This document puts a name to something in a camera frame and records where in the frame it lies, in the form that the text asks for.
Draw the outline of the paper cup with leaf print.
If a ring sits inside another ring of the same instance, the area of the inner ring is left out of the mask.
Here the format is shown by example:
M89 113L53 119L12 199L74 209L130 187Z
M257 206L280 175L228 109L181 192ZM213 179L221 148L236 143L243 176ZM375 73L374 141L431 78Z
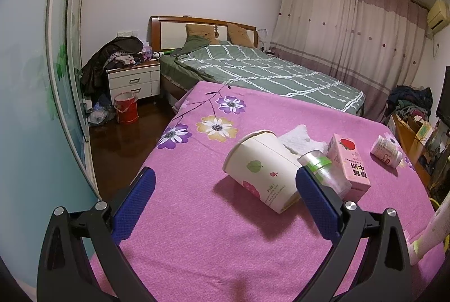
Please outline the paper cup with leaf print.
M223 171L278 214L300 200L300 163L271 131L255 131L231 149Z

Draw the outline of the air conditioner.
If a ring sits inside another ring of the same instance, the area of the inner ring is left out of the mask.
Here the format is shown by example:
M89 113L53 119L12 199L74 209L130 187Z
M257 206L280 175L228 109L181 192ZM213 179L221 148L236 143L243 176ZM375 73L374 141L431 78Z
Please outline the air conditioner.
M445 0L436 0L427 15L428 28L426 37L432 39L434 35L449 25L449 4Z

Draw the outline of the small white bottle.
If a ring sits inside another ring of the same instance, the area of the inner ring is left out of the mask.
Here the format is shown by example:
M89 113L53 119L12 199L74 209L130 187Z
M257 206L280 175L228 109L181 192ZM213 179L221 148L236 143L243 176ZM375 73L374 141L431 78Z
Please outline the small white bottle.
M372 145L371 155L393 169L397 168L403 159L403 152L396 143L381 135Z

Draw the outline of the black television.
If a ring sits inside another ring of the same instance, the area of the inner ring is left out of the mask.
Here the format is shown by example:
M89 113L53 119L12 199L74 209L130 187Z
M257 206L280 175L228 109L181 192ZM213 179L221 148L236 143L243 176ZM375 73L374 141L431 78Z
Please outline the black television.
M447 127L450 127L450 66L445 69L445 78L436 109L436 117Z

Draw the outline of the clothes pile on desk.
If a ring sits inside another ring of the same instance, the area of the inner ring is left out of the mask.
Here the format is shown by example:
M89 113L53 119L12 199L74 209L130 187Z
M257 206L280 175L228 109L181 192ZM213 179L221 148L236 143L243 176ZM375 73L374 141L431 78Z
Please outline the clothes pile on desk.
M411 86L397 86L388 95L384 118L397 114L402 120L417 116L429 120L433 106L433 94L430 87L416 89Z

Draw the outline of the bed with green quilt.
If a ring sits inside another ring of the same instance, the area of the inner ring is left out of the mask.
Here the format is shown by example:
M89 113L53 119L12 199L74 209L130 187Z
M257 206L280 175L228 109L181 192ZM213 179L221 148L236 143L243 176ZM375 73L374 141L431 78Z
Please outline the bed with green quilt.
M353 115L363 115L365 95L325 73L229 42L204 45L193 40L186 48L160 59L161 75L189 91L200 81L268 92Z

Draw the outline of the white nightstand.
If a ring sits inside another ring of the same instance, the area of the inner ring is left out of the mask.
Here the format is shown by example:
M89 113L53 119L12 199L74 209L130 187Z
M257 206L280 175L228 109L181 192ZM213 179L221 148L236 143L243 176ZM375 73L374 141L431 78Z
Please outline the white nightstand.
M109 70L107 78L111 100L125 92L133 92L137 99L156 97L161 93L161 70L158 61Z

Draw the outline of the pink milk carton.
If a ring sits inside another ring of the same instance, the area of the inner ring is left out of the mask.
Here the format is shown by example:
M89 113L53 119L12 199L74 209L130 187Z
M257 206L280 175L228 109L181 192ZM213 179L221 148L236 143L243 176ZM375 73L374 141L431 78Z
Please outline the pink milk carton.
M371 188L367 170L353 139L334 133L327 149L327 156L340 167L352 187L346 200L358 203Z

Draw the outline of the wooden headboard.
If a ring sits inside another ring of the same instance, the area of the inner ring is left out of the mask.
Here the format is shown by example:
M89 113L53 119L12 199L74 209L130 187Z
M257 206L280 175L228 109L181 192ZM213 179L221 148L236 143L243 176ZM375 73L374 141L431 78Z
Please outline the wooden headboard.
M147 38L154 51L169 51L181 48L191 35L213 37L212 41L230 41L229 26L239 26L258 47L257 28L251 25L192 16L151 16Z

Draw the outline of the red bucket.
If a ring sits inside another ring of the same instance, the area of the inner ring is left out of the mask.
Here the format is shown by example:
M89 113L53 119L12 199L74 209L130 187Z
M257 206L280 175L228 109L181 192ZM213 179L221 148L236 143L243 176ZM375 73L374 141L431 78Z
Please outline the red bucket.
M138 121L137 96L134 92L126 91L115 95L113 106L119 124L132 124Z

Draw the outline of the wooden desk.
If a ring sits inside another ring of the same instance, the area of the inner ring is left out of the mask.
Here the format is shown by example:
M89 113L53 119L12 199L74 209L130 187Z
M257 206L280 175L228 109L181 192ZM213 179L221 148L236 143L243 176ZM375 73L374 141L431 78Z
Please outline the wooden desk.
M408 123L402 121L396 114L391 116L396 128L398 141L416 170L426 190L429 191L432 184L432 170L430 169L431 155L428 149L422 145Z

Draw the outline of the pile of dark clothes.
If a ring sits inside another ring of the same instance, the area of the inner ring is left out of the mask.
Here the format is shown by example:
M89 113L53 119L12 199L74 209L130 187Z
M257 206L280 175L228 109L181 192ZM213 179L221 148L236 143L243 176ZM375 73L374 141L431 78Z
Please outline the pile of dark clothes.
M138 37L116 37L105 44L82 68L81 93L95 104L101 95L109 93L106 66L112 61L111 56L115 53L134 55L142 49L143 43Z

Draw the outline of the right brown pillow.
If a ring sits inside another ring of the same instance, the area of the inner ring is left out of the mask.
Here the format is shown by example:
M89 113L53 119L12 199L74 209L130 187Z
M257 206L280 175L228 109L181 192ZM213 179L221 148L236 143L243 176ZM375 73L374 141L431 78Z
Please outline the right brown pillow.
M255 47L249 35L247 34L247 30L237 24L228 23L227 34L229 37L229 41L234 45L251 48Z

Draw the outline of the pink white curtain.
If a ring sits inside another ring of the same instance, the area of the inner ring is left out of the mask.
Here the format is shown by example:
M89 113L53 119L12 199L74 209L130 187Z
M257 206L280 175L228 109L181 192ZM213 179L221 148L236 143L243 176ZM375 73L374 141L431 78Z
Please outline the pink white curtain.
M282 0L270 48L363 91L365 117L381 120L390 92L417 74L427 15L413 0Z

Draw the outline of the brown pillow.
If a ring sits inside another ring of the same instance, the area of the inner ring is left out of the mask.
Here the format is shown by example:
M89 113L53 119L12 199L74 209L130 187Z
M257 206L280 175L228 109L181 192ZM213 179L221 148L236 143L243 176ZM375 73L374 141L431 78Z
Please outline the brown pillow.
M187 24L185 26L187 37L195 36L206 39L209 44L219 45L216 31L213 25L208 24Z
M255 47L249 35L247 34L247 30L237 24L228 23L227 34L229 37L229 41L234 45L251 48Z

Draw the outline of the clear bottle green cap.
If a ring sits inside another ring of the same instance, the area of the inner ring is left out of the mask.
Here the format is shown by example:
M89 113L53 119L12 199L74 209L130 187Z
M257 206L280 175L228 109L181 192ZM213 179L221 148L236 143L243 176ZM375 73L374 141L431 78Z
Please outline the clear bottle green cap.
M352 185L345 178L341 168L334 165L331 159L321 151L312 150L305 153L298 158L298 161L311 170L322 185L332 188L341 199L350 191Z

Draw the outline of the sliding wardrobe door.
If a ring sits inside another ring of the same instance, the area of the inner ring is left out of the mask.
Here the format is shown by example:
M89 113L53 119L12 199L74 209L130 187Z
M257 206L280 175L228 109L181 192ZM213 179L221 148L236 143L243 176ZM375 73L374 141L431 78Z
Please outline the sliding wardrobe door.
M1 258L30 288L55 207L95 200L66 54L67 0L1 0Z

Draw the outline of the left brown pillow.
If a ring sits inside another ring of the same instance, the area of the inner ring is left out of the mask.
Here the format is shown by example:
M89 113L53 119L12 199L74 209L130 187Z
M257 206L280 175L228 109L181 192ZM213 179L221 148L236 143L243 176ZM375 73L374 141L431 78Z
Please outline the left brown pillow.
M206 39L209 44L219 45L216 31L213 25L208 24L187 24L185 26L187 37L195 36Z

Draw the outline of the white tissue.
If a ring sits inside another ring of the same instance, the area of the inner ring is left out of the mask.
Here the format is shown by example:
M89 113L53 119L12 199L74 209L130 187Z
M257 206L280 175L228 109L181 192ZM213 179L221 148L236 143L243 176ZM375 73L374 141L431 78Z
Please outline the white tissue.
M308 134L307 126L304 124L300 124L287 133L282 134L278 139L287 149L299 156L314 150L324 153L327 149L327 142L312 139Z

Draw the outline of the pink floral tablecloth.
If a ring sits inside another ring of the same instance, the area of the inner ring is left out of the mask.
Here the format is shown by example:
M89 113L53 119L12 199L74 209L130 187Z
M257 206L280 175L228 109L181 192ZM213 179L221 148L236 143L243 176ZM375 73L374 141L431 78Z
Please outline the pink floral tablecloth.
M330 249L304 203L277 214L228 177L226 155L247 134L282 135L303 124L318 141L353 140L371 186L366 211L394 208L415 239L433 206L410 165L388 169L371 157L386 126L320 105L253 89L198 83L170 128L187 135L145 160L156 189L120 248L158 301L292 301Z

